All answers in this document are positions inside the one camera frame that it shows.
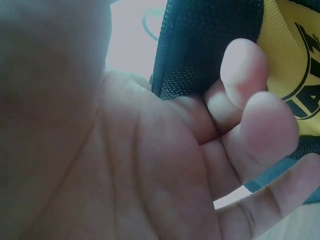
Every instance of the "bag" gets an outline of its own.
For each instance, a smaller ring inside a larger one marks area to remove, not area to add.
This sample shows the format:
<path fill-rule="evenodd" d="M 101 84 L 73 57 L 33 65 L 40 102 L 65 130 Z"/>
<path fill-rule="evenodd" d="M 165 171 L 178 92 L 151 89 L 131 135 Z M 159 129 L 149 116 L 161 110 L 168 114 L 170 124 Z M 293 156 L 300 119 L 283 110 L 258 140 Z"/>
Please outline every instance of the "bag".
<path fill-rule="evenodd" d="M 163 100 L 203 95 L 237 38 L 266 53 L 268 89 L 290 106 L 299 125 L 296 151 L 245 184 L 255 192 L 302 156 L 320 154 L 320 0 L 168 0 L 152 92 Z M 313 202 L 320 202 L 320 188 L 305 204 Z"/>

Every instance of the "logo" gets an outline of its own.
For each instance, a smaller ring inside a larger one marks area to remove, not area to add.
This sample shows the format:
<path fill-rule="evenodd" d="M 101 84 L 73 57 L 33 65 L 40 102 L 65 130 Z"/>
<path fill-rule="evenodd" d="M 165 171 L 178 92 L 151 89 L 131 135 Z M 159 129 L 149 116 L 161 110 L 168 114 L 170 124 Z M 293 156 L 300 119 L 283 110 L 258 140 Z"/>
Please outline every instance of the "logo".
<path fill-rule="evenodd" d="M 314 34 L 295 24 L 307 52 L 305 74 L 297 88 L 283 100 L 290 106 L 297 119 L 306 120 L 320 111 L 320 42 Z"/>

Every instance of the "black cord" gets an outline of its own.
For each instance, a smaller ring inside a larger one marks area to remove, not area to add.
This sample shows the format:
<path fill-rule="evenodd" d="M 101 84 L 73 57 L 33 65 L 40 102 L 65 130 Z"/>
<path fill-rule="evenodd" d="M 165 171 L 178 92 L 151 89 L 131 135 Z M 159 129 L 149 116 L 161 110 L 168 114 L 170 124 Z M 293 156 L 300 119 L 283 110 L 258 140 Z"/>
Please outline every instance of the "black cord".
<path fill-rule="evenodd" d="M 158 16 L 161 16 L 163 15 L 163 9 L 162 8 L 158 8 L 158 7 L 155 7 L 155 8 L 152 8 L 150 9 L 149 11 L 147 11 L 143 18 L 142 18 L 142 26 L 143 26 L 143 29 L 144 31 L 155 41 L 158 41 L 159 38 L 156 37 L 148 28 L 148 25 L 147 25 L 147 18 L 149 16 L 154 16 L 154 17 L 158 17 Z"/>
<path fill-rule="evenodd" d="M 143 29 L 144 31 L 155 41 L 158 41 L 159 38 L 157 38 L 148 28 L 147 26 L 147 17 L 149 16 L 148 13 L 146 13 L 143 18 L 142 18 L 142 26 L 143 26 Z"/>

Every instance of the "fingertip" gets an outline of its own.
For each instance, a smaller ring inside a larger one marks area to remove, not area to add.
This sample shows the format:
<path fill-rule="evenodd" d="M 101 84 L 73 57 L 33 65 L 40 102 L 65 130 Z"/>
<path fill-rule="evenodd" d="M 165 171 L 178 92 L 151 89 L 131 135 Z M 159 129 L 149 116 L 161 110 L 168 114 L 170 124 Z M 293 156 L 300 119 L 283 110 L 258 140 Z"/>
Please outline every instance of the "fingertip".
<path fill-rule="evenodd" d="M 267 90 L 268 59 L 254 42 L 239 38 L 225 50 L 220 77 L 232 103 L 243 109 L 248 99 Z"/>
<path fill-rule="evenodd" d="M 252 70 L 257 72 L 257 66 L 260 73 L 268 75 L 268 59 L 262 49 L 248 39 L 238 38 L 230 42 L 224 52 L 220 76 L 224 84 L 237 84 L 252 75 Z"/>
<path fill-rule="evenodd" d="M 291 109 L 269 92 L 253 95 L 242 114 L 240 132 L 244 145 L 256 159 L 280 160 L 299 141 L 299 129 Z"/>

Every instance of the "finger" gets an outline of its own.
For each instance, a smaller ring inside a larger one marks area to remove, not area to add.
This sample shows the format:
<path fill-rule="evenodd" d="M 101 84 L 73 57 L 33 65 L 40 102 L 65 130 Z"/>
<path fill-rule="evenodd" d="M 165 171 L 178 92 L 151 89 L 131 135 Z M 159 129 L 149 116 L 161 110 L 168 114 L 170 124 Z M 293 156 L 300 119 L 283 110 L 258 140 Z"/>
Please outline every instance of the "finger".
<path fill-rule="evenodd" d="M 218 137 L 212 118 L 203 100 L 197 96 L 177 97 L 167 101 L 192 132 L 198 144 L 205 144 Z"/>
<path fill-rule="evenodd" d="M 297 122 L 281 99 L 269 92 L 253 95 L 241 123 L 220 141 L 202 146 L 213 199 L 231 193 L 291 154 L 298 139 Z"/>
<path fill-rule="evenodd" d="M 221 134 L 235 127 L 248 99 L 267 90 L 268 60 L 258 45 L 247 39 L 236 39 L 226 48 L 221 80 L 206 93 L 207 107 Z"/>
<path fill-rule="evenodd" d="M 304 156 L 262 190 L 217 211 L 222 239 L 255 239 L 299 207 L 320 186 L 320 156 Z"/>

